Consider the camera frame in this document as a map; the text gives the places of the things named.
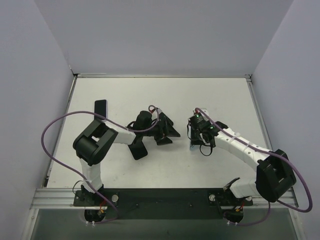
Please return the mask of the light blue phone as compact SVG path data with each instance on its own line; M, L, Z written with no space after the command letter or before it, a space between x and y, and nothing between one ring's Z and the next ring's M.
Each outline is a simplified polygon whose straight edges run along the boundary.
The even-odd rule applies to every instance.
M188 136L189 141L190 141L190 143L189 143L189 149L192 151L192 150L195 148L195 146L196 146L196 143L197 143L198 138L197 138L197 136L196 136L196 134L195 134L195 131L192 129L192 127L191 127L190 124L188 125L188 133L187 133L187 136Z

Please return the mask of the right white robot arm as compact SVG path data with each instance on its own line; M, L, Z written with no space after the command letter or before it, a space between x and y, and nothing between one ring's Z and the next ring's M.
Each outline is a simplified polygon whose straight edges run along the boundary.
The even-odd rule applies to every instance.
M237 177L224 186L224 191L236 199L261 196L274 203L297 182L285 152L259 147L226 124L211 122L206 109L196 108L193 111L188 119L187 135L191 147L223 149L255 171L253 178Z

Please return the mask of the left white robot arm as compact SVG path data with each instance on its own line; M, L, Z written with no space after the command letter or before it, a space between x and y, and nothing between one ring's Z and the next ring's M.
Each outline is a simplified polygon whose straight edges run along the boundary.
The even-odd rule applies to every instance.
M103 183L101 161L113 144L127 145L135 160L148 155L143 143L144 137L153 137L158 146L171 144L171 137L181 135L174 129L174 122L159 108L142 110L135 121L122 128L96 118L73 142L73 149L81 163L84 176L81 190L84 199L92 206L101 203Z

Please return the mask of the phone with lilac edge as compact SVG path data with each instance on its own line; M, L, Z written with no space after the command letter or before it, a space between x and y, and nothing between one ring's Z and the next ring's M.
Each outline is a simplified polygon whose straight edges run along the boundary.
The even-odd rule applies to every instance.
M96 100L94 102L94 119L105 122L108 113L108 101L106 99Z

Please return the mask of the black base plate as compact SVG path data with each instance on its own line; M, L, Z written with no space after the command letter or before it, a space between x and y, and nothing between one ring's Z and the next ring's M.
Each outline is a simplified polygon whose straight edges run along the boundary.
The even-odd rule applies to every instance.
M222 208L220 205L206 206L204 204L195 204L187 206L185 203L142 203L129 205L122 203L120 207L116 207L109 201L103 192L107 188L100 191L100 195L92 193L81 194L92 200L101 197L104 203L109 206L99 209L85 209L84 216L91 220L101 220L102 217L111 219L119 216L121 220L213 220L221 219L225 210L235 209L239 206Z

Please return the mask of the aluminium front rail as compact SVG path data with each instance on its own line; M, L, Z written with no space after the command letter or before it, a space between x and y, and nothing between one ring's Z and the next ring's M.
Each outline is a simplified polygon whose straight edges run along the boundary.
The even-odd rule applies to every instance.
M234 198L221 188L107 188L102 193L116 207L121 204L196 204L206 206L219 205L222 208L234 206L267 207L267 201L261 196ZM79 188L39 188L31 202L32 209L70 209L83 208L98 210L106 208L101 197L91 199L83 196Z

